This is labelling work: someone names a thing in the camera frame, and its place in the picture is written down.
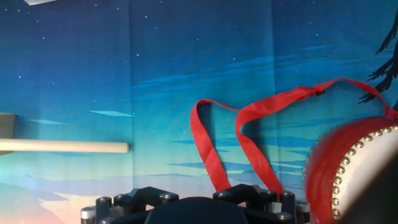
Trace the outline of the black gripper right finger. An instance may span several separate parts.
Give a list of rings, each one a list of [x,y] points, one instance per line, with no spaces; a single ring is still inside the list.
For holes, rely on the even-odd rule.
[[[310,224],[310,204],[292,192],[239,184],[215,192],[213,199],[235,204],[249,224]]]

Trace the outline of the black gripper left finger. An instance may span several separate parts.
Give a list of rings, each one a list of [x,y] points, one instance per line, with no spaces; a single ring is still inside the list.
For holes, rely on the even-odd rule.
[[[179,195],[155,187],[132,189],[129,193],[111,197],[102,196],[96,199],[94,206],[80,210],[81,224],[104,223],[103,218],[122,218],[145,212],[150,205],[155,208],[179,199]]]

